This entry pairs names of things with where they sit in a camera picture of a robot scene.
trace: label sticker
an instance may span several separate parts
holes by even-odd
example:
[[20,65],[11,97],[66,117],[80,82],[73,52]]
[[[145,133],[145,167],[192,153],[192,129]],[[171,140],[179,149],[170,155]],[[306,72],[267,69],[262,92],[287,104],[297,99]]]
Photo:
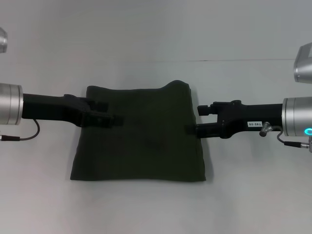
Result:
[[261,121],[247,122],[248,127],[262,127]]

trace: black cable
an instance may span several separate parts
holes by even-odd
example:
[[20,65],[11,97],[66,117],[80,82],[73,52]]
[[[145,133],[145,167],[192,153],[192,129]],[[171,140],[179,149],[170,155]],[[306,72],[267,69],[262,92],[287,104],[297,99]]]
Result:
[[283,134],[283,128],[280,127],[280,126],[272,126],[272,128],[273,128],[273,129],[278,129],[278,130],[281,131],[281,132],[277,135],[276,138],[278,139],[279,142],[282,142],[282,143],[284,144],[285,142],[280,138],[280,136]]
[[31,139],[34,139],[36,136],[38,136],[38,134],[39,134],[39,132],[40,132],[40,126],[39,126],[39,124],[38,124],[38,122],[37,122],[37,120],[35,120],[34,119],[34,122],[36,123],[36,125],[37,125],[37,132],[36,132],[36,134],[34,134],[33,136],[31,136],[31,137],[27,137],[27,138],[20,138],[19,140],[31,140]]

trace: white background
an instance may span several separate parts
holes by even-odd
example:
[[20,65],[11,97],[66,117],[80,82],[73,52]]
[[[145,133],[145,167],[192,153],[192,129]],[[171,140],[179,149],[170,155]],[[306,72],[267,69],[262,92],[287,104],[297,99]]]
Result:
[[[282,103],[312,95],[293,80],[298,48],[312,41],[311,9],[310,0],[1,0],[9,46],[0,82],[81,96],[88,85],[159,88],[179,79],[195,107]],[[312,155],[284,147],[276,133],[213,138],[209,149],[203,140],[204,183],[79,182],[69,180],[79,128],[39,123],[35,140],[1,143],[1,233],[312,231]],[[22,120],[0,129],[27,137],[36,127]]]

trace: dark green cloth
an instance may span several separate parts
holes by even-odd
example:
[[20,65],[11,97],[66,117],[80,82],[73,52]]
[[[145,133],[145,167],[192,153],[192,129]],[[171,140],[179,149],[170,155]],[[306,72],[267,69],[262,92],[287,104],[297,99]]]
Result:
[[160,89],[110,90],[95,86],[87,98],[109,103],[123,126],[81,130],[72,180],[162,179],[205,181],[200,139],[188,84],[176,80]]

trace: blue led light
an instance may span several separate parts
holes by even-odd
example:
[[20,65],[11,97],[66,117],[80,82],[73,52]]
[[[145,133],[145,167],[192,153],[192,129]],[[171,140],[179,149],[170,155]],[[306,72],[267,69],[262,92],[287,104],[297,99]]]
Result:
[[312,136],[312,128],[307,128],[306,130],[304,130],[304,133]]

